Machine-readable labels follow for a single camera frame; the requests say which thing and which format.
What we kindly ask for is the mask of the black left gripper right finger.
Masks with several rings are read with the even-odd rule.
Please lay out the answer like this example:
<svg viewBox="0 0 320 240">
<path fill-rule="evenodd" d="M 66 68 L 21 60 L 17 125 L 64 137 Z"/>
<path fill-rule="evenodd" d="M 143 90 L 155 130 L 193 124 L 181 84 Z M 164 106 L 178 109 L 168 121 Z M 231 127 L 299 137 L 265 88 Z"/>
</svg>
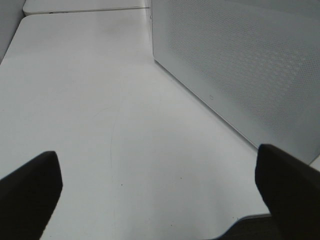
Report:
<svg viewBox="0 0 320 240">
<path fill-rule="evenodd" d="M 285 240 L 320 238 L 318 170 L 271 144 L 261 144 L 254 179 Z"/>
</svg>

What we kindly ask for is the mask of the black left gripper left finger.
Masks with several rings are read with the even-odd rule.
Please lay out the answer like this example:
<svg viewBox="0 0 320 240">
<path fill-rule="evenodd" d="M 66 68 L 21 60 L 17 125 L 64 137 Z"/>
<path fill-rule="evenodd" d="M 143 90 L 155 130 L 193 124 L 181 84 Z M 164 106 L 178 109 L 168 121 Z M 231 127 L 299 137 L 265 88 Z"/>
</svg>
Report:
<svg viewBox="0 0 320 240">
<path fill-rule="evenodd" d="M 45 151 L 0 180 L 0 238 L 39 240 L 63 189 L 55 151 Z"/>
</svg>

